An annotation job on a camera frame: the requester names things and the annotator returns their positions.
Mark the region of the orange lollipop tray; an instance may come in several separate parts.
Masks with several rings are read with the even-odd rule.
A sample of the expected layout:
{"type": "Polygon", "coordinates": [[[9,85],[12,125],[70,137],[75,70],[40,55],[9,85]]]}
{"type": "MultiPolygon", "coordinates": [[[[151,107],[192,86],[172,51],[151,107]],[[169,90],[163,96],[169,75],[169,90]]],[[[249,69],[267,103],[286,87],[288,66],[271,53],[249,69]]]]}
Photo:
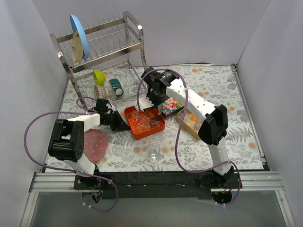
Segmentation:
{"type": "Polygon", "coordinates": [[[135,140],[141,140],[165,129],[165,120],[157,109],[148,108],[143,112],[134,106],[124,110],[126,120],[135,140]]]}

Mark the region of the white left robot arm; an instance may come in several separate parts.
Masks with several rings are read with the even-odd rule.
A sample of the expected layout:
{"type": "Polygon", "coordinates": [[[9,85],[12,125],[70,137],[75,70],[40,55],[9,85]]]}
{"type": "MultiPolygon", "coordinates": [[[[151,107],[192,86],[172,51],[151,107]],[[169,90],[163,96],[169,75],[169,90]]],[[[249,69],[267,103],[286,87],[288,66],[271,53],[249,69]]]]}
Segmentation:
{"type": "Polygon", "coordinates": [[[106,99],[97,99],[94,113],[86,113],[71,119],[56,119],[48,146],[48,154],[84,176],[90,189],[100,186],[101,178],[95,174],[97,167],[84,154],[84,134],[100,125],[107,125],[114,132],[128,131],[120,113],[106,99]]]}

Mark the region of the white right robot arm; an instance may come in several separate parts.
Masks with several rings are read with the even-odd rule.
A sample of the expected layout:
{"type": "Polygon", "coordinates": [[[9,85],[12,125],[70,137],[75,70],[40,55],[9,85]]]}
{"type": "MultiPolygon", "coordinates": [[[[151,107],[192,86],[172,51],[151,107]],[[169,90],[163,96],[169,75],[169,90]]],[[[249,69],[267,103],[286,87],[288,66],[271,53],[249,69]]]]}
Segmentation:
{"type": "Polygon", "coordinates": [[[161,109],[162,104],[172,97],[189,110],[201,122],[199,138],[208,145],[211,154],[214,182],[220,188],[227,187],[235,167],[228,157],[226,135],[228,128],[227,108],[214,105],[190,89],[177,72],[169,69],[147,68],[141,76],[141,82],[148,86],[147,94],[136,98],[137,110],[147,108],[161,109]]]}

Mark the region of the dark tin of star candies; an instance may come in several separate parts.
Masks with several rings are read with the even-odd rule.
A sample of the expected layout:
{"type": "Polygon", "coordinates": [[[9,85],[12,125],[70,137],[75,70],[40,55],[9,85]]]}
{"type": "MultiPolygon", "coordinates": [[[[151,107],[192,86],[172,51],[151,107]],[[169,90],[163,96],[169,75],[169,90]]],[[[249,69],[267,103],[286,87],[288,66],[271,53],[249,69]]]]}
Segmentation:
{"type": "Polygon", "coordinates": [[[162,104],[162,115],[163,115],[164,119],[166,119],[166,118],[176,115],[183,108],[184,108],[184,106],[179,101],[175,100],[172,97],[169,97],[162,104]]]}

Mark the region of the gold tin of flat candies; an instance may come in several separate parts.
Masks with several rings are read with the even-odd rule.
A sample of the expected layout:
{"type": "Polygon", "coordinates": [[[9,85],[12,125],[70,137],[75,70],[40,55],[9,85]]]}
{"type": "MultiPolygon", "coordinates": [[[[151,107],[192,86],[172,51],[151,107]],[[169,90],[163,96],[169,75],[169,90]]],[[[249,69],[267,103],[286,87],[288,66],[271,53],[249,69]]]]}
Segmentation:
{"type": "Polygon", "coordinates": [[[202,123],[198,120],[198,118],[192,112],[187,110],[182,123],[182,130],[188,132],[196,140],[201,140],[198,135],[201,125],[202,123]]]}

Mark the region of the patterned beige cup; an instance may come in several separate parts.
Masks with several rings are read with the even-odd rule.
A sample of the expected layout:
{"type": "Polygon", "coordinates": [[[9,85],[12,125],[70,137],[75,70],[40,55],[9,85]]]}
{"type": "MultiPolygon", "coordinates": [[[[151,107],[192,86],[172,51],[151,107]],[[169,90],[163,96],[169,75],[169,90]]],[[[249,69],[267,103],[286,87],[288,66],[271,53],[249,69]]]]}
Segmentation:
{"type": "Polygon", "coordinates": [[[109,98],[109,93],[108,90],[104,86],[94,86],[94,96],[95,98],[100,98],[100,99],[108,99],[109,98]]]}

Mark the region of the teal patterned cup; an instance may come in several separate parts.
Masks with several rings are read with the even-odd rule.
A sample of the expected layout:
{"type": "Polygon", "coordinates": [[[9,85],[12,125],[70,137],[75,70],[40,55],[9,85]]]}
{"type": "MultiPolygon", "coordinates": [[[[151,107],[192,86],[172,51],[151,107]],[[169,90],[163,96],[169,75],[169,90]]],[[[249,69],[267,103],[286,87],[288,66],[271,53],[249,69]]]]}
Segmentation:
{"type": "Polygon", "coordinates": [[[113,90],[115,92],[115,95],[117,97],[120,97],[121,95],[124,94],[122,85],[121,85],[121,83],[120,83],[120,81],[118,79],[116,79],[116,78],[110,79],[109,83],[110,83],[111,87],[113,88],[113,90]]]}

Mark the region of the floral table mat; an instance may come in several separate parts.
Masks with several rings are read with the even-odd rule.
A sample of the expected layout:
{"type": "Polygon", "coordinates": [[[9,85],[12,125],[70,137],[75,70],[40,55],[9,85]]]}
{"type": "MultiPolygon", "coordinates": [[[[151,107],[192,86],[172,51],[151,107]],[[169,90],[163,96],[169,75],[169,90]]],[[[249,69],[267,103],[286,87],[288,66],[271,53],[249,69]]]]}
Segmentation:
{"type": "MultiPolygon", "coordinates": [[[[229,66],[176,67],[189,88],[203,99],[224,105],[228,113],[226,147],[228,156],[241,170],[263,169],[259,146],[242,102],[237,81],[229,66]]],[[[208,146],[188,132],[178,132],[176,117],[165,120],[165,129],[152,136],[135,140],[129,131],[113,132],[107,126],[100,129],[106,134],[106,154],[96,162],[102,172],[178,171],[200,170],[211,167],[208,146]],[[150,161],[147,146],[150,142],[160,145],[157,161],[150,161]]]]}

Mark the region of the pink dotted plate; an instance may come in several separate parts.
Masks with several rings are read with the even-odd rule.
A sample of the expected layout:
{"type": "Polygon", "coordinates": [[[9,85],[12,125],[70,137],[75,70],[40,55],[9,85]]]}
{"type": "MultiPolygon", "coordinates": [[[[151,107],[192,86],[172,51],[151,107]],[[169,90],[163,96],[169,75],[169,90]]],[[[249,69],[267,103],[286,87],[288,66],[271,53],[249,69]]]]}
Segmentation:
{"type": "Polygon", "coordinates": [[[90,129],[84,133],[83,153],[89,161],[98,162],[106,154],[107,148],[107,136],[103,131],[90,129]]]}

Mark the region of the green bowl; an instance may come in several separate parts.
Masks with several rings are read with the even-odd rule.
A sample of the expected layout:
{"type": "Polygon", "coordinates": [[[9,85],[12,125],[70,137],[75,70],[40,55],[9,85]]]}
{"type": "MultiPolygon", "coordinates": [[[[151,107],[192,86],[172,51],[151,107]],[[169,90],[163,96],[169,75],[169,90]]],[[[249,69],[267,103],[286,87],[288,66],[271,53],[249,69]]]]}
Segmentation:
{"type": "Polygon", "coordinates": [[[94,81],[95,81],[95,84],[97,86],[103,86],[106,82],[106,75],[99,71],[99,70],[93,70],[92,71],[92,75],[93,75],[93,78],[94,78],[94,81]]]}

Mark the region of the metal dish rack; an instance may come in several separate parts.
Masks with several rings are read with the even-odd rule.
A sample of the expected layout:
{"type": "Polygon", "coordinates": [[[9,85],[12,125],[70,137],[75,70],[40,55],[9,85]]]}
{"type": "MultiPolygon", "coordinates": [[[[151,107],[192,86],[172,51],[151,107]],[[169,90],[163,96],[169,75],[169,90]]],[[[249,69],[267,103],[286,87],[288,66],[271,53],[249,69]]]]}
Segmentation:
{"type": "Polygon", "coordinates": [[[92,104],[87,97],[94,95],[96,84],[92,75],[93,70],[105,73],[104,87],[108,90],[110,100],[132,96],[140,82],[140,75],[134,68],[131,53],[140,50],[141,66],[147,68],[142,25],[129,11],[125,11],[122,17],[87,28],[83,26],[83,29],[89,43],[89,57],[87,60],[82,59],[81,63],[75,63],[72,58],[72,29],[69,34],[60,36],[50,34],[69,81],[77,96],[81,98],[81,105],[88,107],[92,104]],[[114,78],[120,81],[124,91],[120,97],[115,95],[109,83],[109,80],[114,78]]]}

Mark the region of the clear drinking glass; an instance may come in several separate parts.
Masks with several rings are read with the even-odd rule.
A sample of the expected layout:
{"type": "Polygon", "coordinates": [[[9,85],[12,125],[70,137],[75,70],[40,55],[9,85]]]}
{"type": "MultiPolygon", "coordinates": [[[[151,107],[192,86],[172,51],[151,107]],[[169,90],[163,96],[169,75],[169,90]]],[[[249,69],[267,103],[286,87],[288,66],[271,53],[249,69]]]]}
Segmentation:
{"type": "Polygon", "coordinates": [[[157,161],[160,155],[160,145],[157,142],[150,142],[147,146],[147,154],[150,161],[157,161]]]}

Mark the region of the beige plate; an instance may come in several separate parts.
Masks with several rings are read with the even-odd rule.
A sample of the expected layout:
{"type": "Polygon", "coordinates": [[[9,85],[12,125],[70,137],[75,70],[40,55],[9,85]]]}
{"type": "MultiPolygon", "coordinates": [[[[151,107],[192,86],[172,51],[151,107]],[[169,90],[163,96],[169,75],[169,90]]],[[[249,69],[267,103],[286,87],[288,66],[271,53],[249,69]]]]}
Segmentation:
{"type": "Polygon", "coordinates": [[[73,61],[75,63],[81,63],[84,56],[84,50],[78,31],[73,34],[71,49],[73,61]]]}

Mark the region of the blue plate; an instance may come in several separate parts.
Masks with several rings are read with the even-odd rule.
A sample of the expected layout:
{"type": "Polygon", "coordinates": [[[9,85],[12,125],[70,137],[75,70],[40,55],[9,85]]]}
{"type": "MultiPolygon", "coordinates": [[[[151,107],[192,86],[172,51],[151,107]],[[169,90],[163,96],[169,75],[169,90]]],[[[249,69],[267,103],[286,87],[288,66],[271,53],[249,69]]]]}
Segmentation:
{"type": "Polygon", "coordinates": [[[70,14],[70,23],[72,27],[72,57],[75,63],[80,63],[82,59],[87,60],[89,57],[89,43],[81,22],[73,14],[70,14]]]}

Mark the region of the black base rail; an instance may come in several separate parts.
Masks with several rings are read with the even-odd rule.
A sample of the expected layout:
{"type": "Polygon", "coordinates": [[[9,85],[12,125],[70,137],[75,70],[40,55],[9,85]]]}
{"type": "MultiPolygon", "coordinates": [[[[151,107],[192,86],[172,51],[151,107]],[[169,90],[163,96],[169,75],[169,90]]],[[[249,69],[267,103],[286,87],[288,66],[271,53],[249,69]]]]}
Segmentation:
{"type": "Polygon", "coordinates": [[[183,171],[101,172],[98,178],[77,175],[73,189],[102,191],[104,199],[198,198],[210,200],[211,190],[228,192],[241,188],[237,173],[223,179],[212,171],[190,174],[183,171]]]}

